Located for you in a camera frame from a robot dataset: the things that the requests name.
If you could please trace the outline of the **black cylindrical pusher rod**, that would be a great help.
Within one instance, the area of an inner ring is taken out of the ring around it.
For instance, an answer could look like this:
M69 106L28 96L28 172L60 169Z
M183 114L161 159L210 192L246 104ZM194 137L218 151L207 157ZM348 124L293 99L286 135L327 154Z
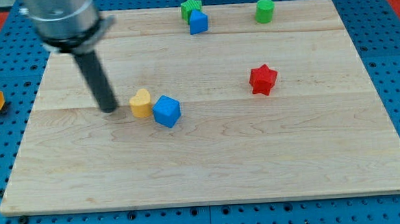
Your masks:
M118 102L95 51L74 57L99 109L107 114L115 111Z

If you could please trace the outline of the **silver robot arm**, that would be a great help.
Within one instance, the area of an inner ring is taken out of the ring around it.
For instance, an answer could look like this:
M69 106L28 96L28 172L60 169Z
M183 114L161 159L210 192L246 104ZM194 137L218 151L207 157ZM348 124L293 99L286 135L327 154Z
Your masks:
M115 23L103 17L93 0L21 0L20 13L27 16L44 47L52 53L71 54L104 113L118 107L95 45Z

